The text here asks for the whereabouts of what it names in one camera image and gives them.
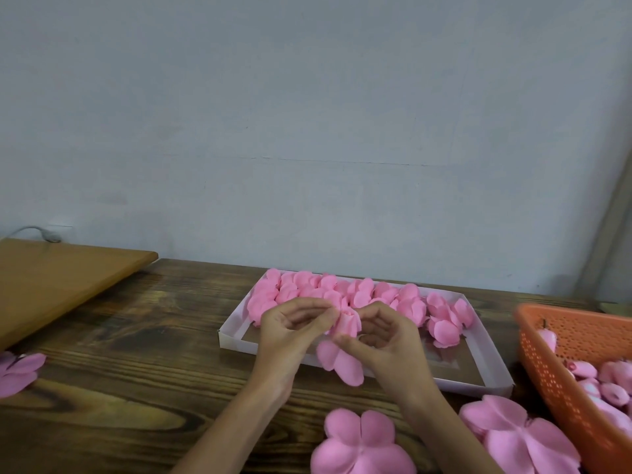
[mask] person's right hand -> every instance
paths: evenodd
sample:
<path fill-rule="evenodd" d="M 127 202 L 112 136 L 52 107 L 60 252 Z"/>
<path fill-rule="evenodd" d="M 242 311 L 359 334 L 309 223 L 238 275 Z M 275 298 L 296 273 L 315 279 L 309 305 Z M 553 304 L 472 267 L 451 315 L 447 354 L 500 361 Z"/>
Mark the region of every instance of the person's right hand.
<path fill-rule="evenodd" d="M 359 338 L 338 334 L 334 342 L 371 369 L 400 408 L 437 389 L 419 330 L 410 319 L 380 302 L 358 309 L 358 314 L 362 321 Z"/>

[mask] wood grain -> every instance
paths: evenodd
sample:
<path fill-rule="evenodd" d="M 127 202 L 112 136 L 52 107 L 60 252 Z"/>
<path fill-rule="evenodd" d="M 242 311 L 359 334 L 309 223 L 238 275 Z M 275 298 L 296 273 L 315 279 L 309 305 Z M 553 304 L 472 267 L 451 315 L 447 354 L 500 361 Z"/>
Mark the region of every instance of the wood grain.
<path fill-rule="evenodd" d="M 4 239 L 0 350 L 157 259 L 152 251 Z"/>
<path fill-rule="evenodd" d="M 160 260 L 57 319 L 15 352 L 43 352 L 41 379 L 0 400 L 2 473 L 160 473 L 208 428 L 248 378 L 254 358 L 220 350 L 217 329 L 264 269 Z M 437 286 L 464 293 L 517 383 L 514 398 L 549 416 L 517 365 L 518 302 L 595 310 L 590 302 Z M 446 394 L 458 409 L 472 399 Z M 391 417 L 419 472 L 438 472 L 374 379 L 360 388 L 301 366 L 286 406 L 245 473 L 308 473 L 325 415 L 345 407 Z"/>

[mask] gray cord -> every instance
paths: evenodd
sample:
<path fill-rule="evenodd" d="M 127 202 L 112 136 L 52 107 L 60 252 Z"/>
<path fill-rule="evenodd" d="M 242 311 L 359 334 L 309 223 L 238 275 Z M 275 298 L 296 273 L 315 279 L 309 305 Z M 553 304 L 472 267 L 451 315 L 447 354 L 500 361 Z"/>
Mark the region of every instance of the gray cord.
<path fill-rule="evenodd" d="M 4 241 L 4 239 L 6 238 L 11 238 L 12 236 L 18 234 L 20 231 L 24 231 L 25 229 L 37 229 L 40 233 L 42 233 L 42 238 L 44 241 L 48 241 L 49 243 L 61 243 L 61 236 L 59 235 L 59 233 L 39 226 L 22 226 L 21 228 L 10 232 L 5 237 L 0 238 L 0 241 Z"/>

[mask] dark wooden tabletop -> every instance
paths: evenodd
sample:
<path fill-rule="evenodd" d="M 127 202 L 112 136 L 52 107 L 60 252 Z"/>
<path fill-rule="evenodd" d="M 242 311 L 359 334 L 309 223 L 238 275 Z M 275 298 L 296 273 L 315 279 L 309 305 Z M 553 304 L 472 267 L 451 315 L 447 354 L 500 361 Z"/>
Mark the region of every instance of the dark wooden tabletop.
<path fill-rule="evenodd" d="M 220 350 L 217 329 L 263 273 L 160 260 L 14 346 L 16 353 L 42 352 L 48 360 L 35 384 L 0 399 L 0 472 L 168 472 L 248 379 L 254 357 Z M 516 382 L 513 398 L 531 414 L 548 416 L 517 364 L 511 314 L 520 302 L 590 310 L 596 305 L 441 288 L 465 294 L 482 318 Z M 446 398 L 455 409 L 472 401 Z M 374 379 L 350 387 L 335 373 L 311 366 L 298 370 L 289 402 L 243 472 L 308 473 L 312 450 L 324 438 L 325 415 L 338 407 L 388 414 L 398 444 L 419 472 L 437 472 Z"/>

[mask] orange plastic basket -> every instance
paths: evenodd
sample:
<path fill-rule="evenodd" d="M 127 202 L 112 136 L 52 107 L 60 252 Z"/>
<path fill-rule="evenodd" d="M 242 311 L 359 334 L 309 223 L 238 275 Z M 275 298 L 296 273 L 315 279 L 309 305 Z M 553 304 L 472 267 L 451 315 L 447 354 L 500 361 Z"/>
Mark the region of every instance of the orange plastic basket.
<path fill-rule="evenodd" d="M 632 440 L 596 408 L 566 370 L 563 359 L 605 361 L 632 358 L 632 318 L 556 308 L 541 304 L 517 307 L 519 358 L 560 429 L 591 474 L 632 472 Z M 553 353 L 537 333 L 547 320 L 557 334 Z"/>

